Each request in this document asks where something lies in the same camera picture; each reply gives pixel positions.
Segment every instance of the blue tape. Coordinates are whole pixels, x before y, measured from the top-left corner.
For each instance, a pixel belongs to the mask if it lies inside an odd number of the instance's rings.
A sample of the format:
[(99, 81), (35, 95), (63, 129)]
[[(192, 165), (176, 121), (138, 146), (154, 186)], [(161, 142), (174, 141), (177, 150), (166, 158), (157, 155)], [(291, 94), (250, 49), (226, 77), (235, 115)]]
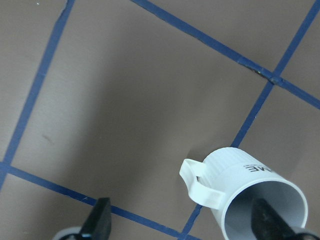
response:
[(242, 56), (240, 53), (236, 52), (235, 50), (227, 47), (221, 42), (215, 40), (209, 35), (203, 33), (202, 31), (196, 29), (195, 27), (189, 25), (188, 23), (182, 21), (181, 19), (163, 10), (157, 5), (154, 5), (148, 0), (131, 0), (131, 1), (138, 4), (142, 8), (146, 9), (150, 13), (156, 15), (158, 18), (166, 21), (168, 24), (172, 25), (173, 27), (181, 30), (186, 34), (189, 34), (195, 37), (196, 39), (203, 42), (208, 47), (216, 50), (217, 52), (232, 59), (233, 61), (239, 63), (240, 65), (243, 65), (245, 67), (247, 67), (248, 65), (250, 66), (250, 69), (254, 71), (264, 72), (264, 68), (262, 68), (259, 64), (247, 59), (246, 57)]
[(308, 31), (310, 25), (316, 18), (318, 12), (320, 10), (320, 1), (316, 0), (314, 4), (312, 5), (310, 11), (306, 15), (305, 19), (303, 20), (300, 28), (296, 32), (295, 36), (293, 37), (289, 47), (285, 51), (284, 55), (282, 56), (280, 62), (276, 66), (275, 70), (273, 71), (273, 74), (276, 76), (280, 76), (285, 67), (287, 66), (290, 58), (296, 51), (298, 45), (300, 44), (301, 40), (305, 36), (306, 32)]
[(199, 238), (197, 238), (195, 236), (191, 236), (191, 235), (187, 235), (184, 239), (185, 240), (200, 240)]
[(297, 96), (301, 100), (304, 100), (308, 104), (314, 106), (317, 109), (320, 109), (320, 100), (312, 96), (311, 94), (303, 91), (301, 88), (295, 86), (291, 82), (281, 78), (281, 83), (278, 84), (279, 87), (289, 91), (293, 95)]
[(265, 103), (267, 97), (269, 96), (271, 90), (273, 89), (274, 85), (271, 82), (267, 82), (264, 86), (260, 96), (256, 100), (255, 104), (253, 105), (249, 115), (246, 117), (244, 123), (242, 124), (239, 132), (235, 136), (231, 147), (238, 148), (244, 137), (246, 136), (249, 128), (251, 127), (252, 123), (254, 122), (255, 118), (257, 117), (260, 109), (262, 108), (263, 104)]
[(149, 228), (152, 228), (152, 229), (157, 230), (159, 232), (162, 232), (164, 234), (170, 235), (172, 237), (177, 238), (180, 236), (180, 233), (172, 228), (166, 227), (166, 226), (161, 225), (155, 221), (149, 220), (145, 217), (128, 212), (128, 211), (123, 210), (119, 207), (112, 206), (112, 212), (114, 214), (121, 216), (121, 217), (129, 219), (129, 220), (134, 221), (136, 223), (139, 223), (141, 225), (147, 226)]
[[(40, 89), (43, 85), (44, 79), (47, 75), (50, 63), (51, 63), (53, 56), (55, 54), (55, 51), (57, 49), (60, 37), (61, 37), (63, 30), (64, 30), (64, 27), (67, 23), (67, 20), (70, 15), (70, 12), (71, 12), (71, 9), (73, 7), (74, 2), (75, 2), (74, 0), (67, 1), (64, 10), (62, 11), (60, 17), (58, 18), (58, 20), (56, 21), (56, 23), (53, 27), (48, 44), (47, 44), (46, 49), (44, 51), (44, 54), (42, 56), (42, 60), (40, 62), (39, 68), (38, 68), (37, 73), (35, 75), (35, 78), (33, 80), (33, 84), (31, 86), (28, 97), (25, 101), (22, 112), (20, 114), (18, 123), (16, 124), (14, 133), (12, 135), (12, 138), (10, 140), (10, 143), (9, 143), (8, 148), (7, 148), (5, 155), (4, 155), (2, 162), (7, 165), (10, 165), (14, 159), (17, 148), (18, 148), (19, 143), (21, 141), (22, 135), (26, 129), (31, 112), (35, 106), (37, 97), (38, 97)], [(0, 174), (0, 190), (3, 186), (5, 178), (6, 178), (6, 174)]]
[(186, 236), (188, 235), (188, 233), (190, 232), (191, 228), (194, 225), (194, 222), (196, 221), (198, 215), (200, 214), (200, 211), (202, 209), (203, 206), (197, 204), (193, 210), (193, 212), (191, 213), (188, 221), (186, 222), (183, 230), (182, 230), (182, 234), (181, 237), (178, 238), (178, 240), (185, 240)]
[(73, 191), (73, 190), (68, 189), (64, 186), (60, 186), (58, 184), (55, 184), (55, 183), (50, 182), (48, 180), (45, 180), (41, 177), (38, 177), (38, 176), (35, 176), (35, 175), (30, 174), (28, 172), (22, 171), (16, 167), (5, 164), (3, 162), (0, 162), (0, 169), (3, 172), (14, 175), (18, 178), (21, 178), (21, 179), (26, 180), (28, 182), (34, 183), (34, 184), (39, 185), (41, 187), (44, 187), (46, 189), (52, 190), (56, 193), (68, 196), (72, 199), (78, 200), (78, 201), (83, 202), (85, 204), (89, 204), (89, 205), (93, 206), (96, 203), (96, 200), (92, 197), (89, 197), (89, 196), (86, 196), (86, 195), (81, 194), (79, 192)]
[[(0, 174), (1, 173), (11, 174), (11, 175), (16, 176), (20, 179), (26, 180), (28, 182), (31, 182), (33, 184), (44, 187), (46, 189), (49, 189), (49, 190), (54, 191), (56, 193), (65, 195), (69, 198), (75, 199), (77, 201), (80, 201), (82, 203), (85, 203), (85, 204), (88, 204), (91, 206), (94, 206), (97, 201), (96, 199), (94, 199), (90, 196), (84, 195), (82, 193), (71, 190), (71, 189), (66, 188), (64, 186), (55, 184), (51, 181), (48, 181), (48, 180), (45, 180), (41, 177), (30, 174), (26, 171), (22, 171), (16, 167), (10, 166), (10, 165), (5, 164), (3, 162), (0, 162)], [(139, 215), (134, 214), (132, 212), (123, 210), (117, 206), (112, 206), (111, 211), (113, 214), (119, 215), (123, 218), (129, 219), (131, 221), (134, 221), (134, 222), (139, 223), (141, 225), (144, 225), (146, 227), (152, 228), (152, 229), (157, 230), (159, 232), (162, 232), (164, 234), (170, 235), (172, 237), (178, 238), (181, 235), (181, 233), (179, 233), (178, 231), (176, 231), (172, 228), (161, 225), (155, 221), (149, 220), (145, 217), (139, 216)], [(198, 238), (190, 236), (190, 239), (197, 240)]]

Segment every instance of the mug handle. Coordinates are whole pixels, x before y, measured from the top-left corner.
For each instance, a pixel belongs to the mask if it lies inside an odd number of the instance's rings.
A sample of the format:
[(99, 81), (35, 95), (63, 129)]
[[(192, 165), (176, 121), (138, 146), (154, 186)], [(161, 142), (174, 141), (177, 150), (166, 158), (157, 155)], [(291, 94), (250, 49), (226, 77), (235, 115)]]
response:
[(205, 163), (187, 158), (183, 161), (179, 174), (185, 182), (189, 197), (194, 202), (211, 209), (218, 209), (225, 193), (198, 182), (197, 177), (201, 177), (205, 169)]

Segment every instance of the white mug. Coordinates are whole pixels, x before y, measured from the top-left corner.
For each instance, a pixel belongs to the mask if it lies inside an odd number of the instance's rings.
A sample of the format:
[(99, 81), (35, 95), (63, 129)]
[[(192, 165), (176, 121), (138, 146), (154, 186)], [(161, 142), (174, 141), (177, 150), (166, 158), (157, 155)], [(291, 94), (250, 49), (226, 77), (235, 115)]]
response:
[(189, 197), (211, 211), (226, 240), (255, 240), (252, 200), (264, 198), (291, 227), (304, 227), (308, 205), (303, 192), (248, 153), (224, 147), (203, 162), (185, 159), (179, 174)]

